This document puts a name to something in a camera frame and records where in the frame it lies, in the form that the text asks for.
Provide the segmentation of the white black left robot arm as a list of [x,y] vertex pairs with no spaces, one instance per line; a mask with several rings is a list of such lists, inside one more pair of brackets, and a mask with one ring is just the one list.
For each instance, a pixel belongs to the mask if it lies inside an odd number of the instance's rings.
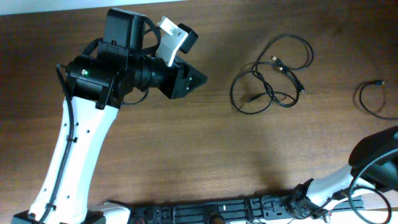
[[13,223],[131,223],[129,205],[108,201],[88,206],[88,193],[103,141],[138,89],[159,89],[167,98],[183,98],[207,77],[178,57],[198,34],[167,17],[154,23],[137,12],[112,8],[104,35],[92,41],[67,66],[56,71],[65,94],[60,134],[43,186],[30,209]]

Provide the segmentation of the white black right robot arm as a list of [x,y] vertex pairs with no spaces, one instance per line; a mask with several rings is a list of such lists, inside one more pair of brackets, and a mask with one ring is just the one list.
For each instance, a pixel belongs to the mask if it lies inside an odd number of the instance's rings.
[[397,126],[360,140],[347,165],[337,171],[296,186],[287,210],[296,219],[317,219],[348,202],[357,212],[354,198],[373,193],[385,201],[391,212],[391,204],[384,196],[390,191],[397,191]]

